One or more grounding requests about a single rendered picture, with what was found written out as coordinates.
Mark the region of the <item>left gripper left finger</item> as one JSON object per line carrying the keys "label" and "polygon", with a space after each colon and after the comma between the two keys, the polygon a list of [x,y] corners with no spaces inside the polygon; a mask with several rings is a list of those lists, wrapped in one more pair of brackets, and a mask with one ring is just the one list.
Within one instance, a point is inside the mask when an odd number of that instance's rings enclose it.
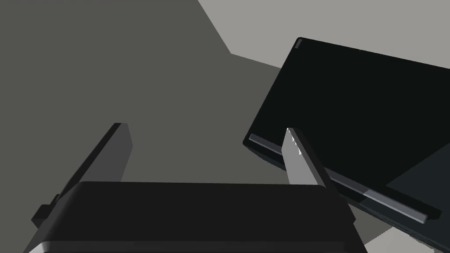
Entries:
{"label": "left gripper left finger", "polygon": [[127,123],[114,123],[63,187],[57,200],[83,181],[120,182],[133,149]]}

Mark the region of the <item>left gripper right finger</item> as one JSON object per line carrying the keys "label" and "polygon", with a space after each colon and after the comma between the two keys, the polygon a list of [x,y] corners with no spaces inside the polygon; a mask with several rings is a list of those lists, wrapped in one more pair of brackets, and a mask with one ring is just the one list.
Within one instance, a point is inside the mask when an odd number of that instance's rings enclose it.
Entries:
{"label": "left gripper right finger", "polygon": [[282,157],[290,184],[319,185],[333,190],[329,175],[298,128],[287,128]]}

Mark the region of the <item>black appliance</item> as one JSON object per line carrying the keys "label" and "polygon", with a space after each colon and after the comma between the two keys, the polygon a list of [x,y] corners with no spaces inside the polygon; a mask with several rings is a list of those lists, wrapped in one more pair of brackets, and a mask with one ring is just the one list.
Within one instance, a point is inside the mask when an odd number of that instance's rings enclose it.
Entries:
{"label": "black appliance", "polygon": [[284,170],[298,128],[324,168],[428,216],[419,223],[335,181],[361,211],[450,253],[450,69],[299,37],[243,145]]}

